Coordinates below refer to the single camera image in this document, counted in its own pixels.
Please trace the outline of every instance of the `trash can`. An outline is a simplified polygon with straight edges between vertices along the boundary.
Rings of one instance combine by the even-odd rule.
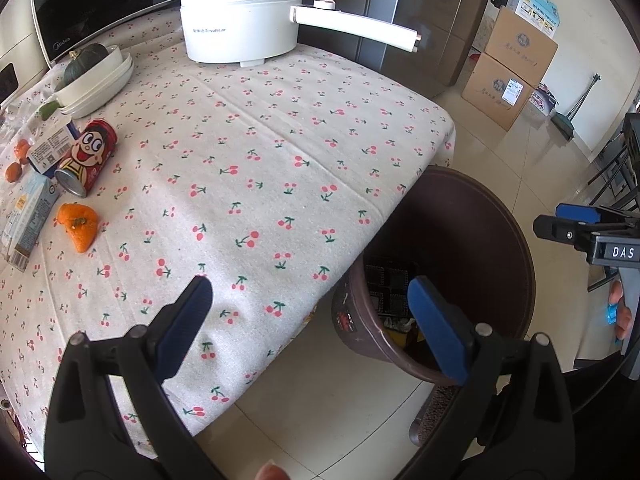
[[[382,276],[389,273],[396,275]],[[472,323],[486,322],[504,337],[526,335],[536,296],[529,247],[510,211],[471,177],[437,166],[425,170],[340,279],[332,300],[334,328],[353,351],[424,381],[452,384],[426,341],[405,352],[378,315],[377,296],[388,295],[400,309],[404,299],[406,306],[403,282],[412,274],[427,276]],[[376,280],[388,290],[370,290],[367,281]]]

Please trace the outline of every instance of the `blue gripper pad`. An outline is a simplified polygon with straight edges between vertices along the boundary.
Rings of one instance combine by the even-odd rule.
[[[440,370],[462,386],[474,345],[471,322],[458,307],[447,303],[425,276],[411,280],[407,300]]]
[[[154,377],[158,383],[178,373],[193,339],[209,313],[212,302],[211,282],[196,276],[172,305],[179,307],[179,312],[156,349]]]
[[[598,210],[587,205],[558,204],[556,206],[556,216],[575,222],[585,222],[585,224],[597,224],[600,222]]]

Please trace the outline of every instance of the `red can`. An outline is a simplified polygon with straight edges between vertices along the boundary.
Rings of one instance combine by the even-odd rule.
[[[87,196],[117,142],[118,136],[107,121],[94,119],[87,124],[54,174],[60,186],[80,198]]]

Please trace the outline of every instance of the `pot handle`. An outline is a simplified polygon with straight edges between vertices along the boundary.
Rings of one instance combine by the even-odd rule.
[[[420,34],[410,28],[339,10],[319,9],[316,6],[292,6],[289,19],[300,25],[339,30],[380,41],[407,52],[417,52],[417,44],[421,40]]]

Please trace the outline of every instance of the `cherry pattern tablecloth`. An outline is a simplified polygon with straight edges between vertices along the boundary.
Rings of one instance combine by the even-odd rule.
[[[424,168],[436,156],[448,164],[453,150],[444,110],[316,48],[299,45],[254,68],[197,64],[176,10],[98,40],[128,48],[136,65],[90,117],[119,136],[79,201],[100,216],[98,236],[77,254],[51,214],[27,271],[3,262],[0,272],[0,374],[40,449],[69,336],[147,324],[196,274],[211,280],[214,303],[164,389],[188,429],[202,430],[297,333]],[[22,98],[46,99],[61,74],[52,70]],[[4,185],[5,202],[25,179]],[[75,200],[63,193],[56,210]],[[153,456],[122,382],[113,384],[133,442]]]

